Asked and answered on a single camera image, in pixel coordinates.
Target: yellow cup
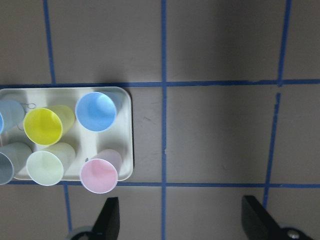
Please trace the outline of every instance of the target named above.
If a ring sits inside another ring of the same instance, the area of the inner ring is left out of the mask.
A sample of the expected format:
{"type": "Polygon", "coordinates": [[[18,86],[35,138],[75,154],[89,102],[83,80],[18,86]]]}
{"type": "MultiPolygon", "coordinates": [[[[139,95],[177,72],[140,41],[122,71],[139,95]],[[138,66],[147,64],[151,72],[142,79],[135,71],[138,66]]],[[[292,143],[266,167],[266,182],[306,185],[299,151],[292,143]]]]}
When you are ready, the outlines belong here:
{"type": "Polygon", "coordinates": [[[25,115],[23,127],[28,138],[39,145],[52,145],[69,131],[75,114],[65,105],[40,107],[25,115]]]}

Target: vertical blue line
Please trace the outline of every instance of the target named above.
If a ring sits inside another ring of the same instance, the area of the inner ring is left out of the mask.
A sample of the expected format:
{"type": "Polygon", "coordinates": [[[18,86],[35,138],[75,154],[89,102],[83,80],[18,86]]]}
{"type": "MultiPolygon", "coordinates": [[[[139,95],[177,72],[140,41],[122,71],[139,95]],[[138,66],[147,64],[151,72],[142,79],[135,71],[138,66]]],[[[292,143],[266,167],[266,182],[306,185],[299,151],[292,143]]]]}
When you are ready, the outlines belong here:
{"type": "Polygon", "coordinates": [[[287,0],[285,4],[284,22],[282,30],[282,40],[280,48],[280,58],[278,67],[278,86],[283,85],[283,74],[284,74],[284,64],[285,64],[285,54],[288,39],[289,21],[290,21],[290,11],[291,11],[292,0],[287,0]]]}
{"type": "Polygon", "coordinates": [[[50,67],[50,74],[51,74],[51,83],[55,84],[56,75],[55,75],[55,65],[54,65],[54,54],[52,51],[52,42],[51,42],[48,0],[43,0],[43,12],[44,12],[44,21],[45,21],[46,43],[47,43],[48,57],[49,57],[49,67],[50,67]]]}
{"type": "Polygon", "coordinates": [[[273,113],[273,121],[272,121],[272,130],[271,130],[271,140],[270,140],[270,148],[269,148],[269,157],[268,157],[268,165],[266,169],[266,177],[265,177],[265,188],[263,194],[263,207],[266,209],[268,204],[268,197],[269,197],[269,183],[271,178],[271,170],[272,170],[272,163],[274,159],[274,151],[275,151],[275,142],[276,142],[276,132],[277,132],[277,122],[278,122],[278,113],[280,107],[280,99],[281,93],[276,94],[276,101],[274,105],[274,113],[273,113]]]}
{"type": "Polygon", "coordinates": [[[162,76],[162,192],[161,239],[166,240],[167,204],[167,2],[161,0],[161,76],[162,76]]]}
{"type": "Polygon", "coordinates": [[[69,230],[69,232],[71,232],[72,231],[72,220],[71,220],[68,183],[66,181],[63,181],[63,189],[64,189],[64,199],[65,199],[66,217],[67,217],[67,222],[68,222],[68,230],[69,230]]]}

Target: tray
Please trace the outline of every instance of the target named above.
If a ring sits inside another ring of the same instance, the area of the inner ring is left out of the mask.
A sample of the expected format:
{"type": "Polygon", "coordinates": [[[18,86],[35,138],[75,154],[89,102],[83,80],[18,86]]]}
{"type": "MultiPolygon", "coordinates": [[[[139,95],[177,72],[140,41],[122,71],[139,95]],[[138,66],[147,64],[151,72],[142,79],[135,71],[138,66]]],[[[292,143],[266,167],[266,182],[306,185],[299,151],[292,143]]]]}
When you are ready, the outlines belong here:
{"type": "MultiPolygon", "coordinates": [[[[70,144],[75,152],[75,160],[66,171],[62,180],[79,181],[79,172],[86,161],[103,149],[118,151],[123,159],[118,175],[119,181],[128,179],[134,169],[132,102],[130,95],[120,87],[62,87],[62,88],[6,88],[0,90],[0,99],[12,99],[20,102],[26,112],[33,108],[52,105],[66,105],[75,109],[77,100],[91,92],[112,92],[117,94],[122,107],[113,126],[104,132],[91,132],[76,120],[73,127],[64,135],[60,142],[70,144]]],[[[22,142],[27,144],[33,152],[46,146],[33,143],[23,130],[21,123],[17,127],[0,135],[1,146],[22,142]]],[[[31,180],[26,167],[14,177],[18,180],[31,180]]]]}

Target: black object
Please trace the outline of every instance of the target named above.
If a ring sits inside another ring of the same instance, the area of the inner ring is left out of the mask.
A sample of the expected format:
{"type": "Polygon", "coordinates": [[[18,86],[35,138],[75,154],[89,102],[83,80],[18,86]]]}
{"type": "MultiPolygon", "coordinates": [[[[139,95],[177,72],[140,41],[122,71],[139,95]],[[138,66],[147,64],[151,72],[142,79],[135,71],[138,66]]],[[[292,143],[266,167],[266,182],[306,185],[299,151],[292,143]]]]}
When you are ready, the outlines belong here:
{"type": "Polygon", "coordinates": [[[281,228],[254,196],[242,197],[241,223],[249,240],[312,240],[298,229],[281,228]]]}
{"type": "Polygon", "coordinates": [[[76,234],[71,240],[117,240],[120,230],[119,200],[107,198],[91,231],[76,234]]]}

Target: plastic cup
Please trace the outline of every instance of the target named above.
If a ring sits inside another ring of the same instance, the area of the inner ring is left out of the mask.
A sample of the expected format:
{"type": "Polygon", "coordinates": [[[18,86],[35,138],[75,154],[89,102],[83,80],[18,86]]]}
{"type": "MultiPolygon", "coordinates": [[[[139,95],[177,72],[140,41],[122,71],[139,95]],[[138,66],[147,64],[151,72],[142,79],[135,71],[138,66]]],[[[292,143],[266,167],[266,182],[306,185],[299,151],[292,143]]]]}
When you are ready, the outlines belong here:
{"type": "Polygon", "coordinates": [[[21,123],[25,110],[18,101],[0,100],[0,134],[21,123]]]}
{"type": "Polygon", "coordinates": [[[79,123],[93,132],[109,129],[116,120],[121,103],[112,92],[90,92],[82,96],[75,105],[75,116],[79,123]]]}
{"type": "Polygon", "coordinates": [[[31,149],[22,142],[0,147],[0,185],[7,184],[26,165],[31,149]]]}
{"type": "Polygon", "coordinates": [[[113,149],[103,150],[82,166],[80,181],[92,193],[108,193],[118,183],[121,164],[120,153],[113,149]]]}
{"type": "Polygon", "coordinates": [[[28,138],[39,145],[52,145],[69,131],[75,122],[72,109],[65,105],[36,108],[28,112],[23,127],[28,138]]]}
{"type": "Polygon", "coordinates": [[[62,180],[75,158],[73,147],[59,142],[32,153],[26,161],[26,171],[37,184],[52,186],[62,180]]]}

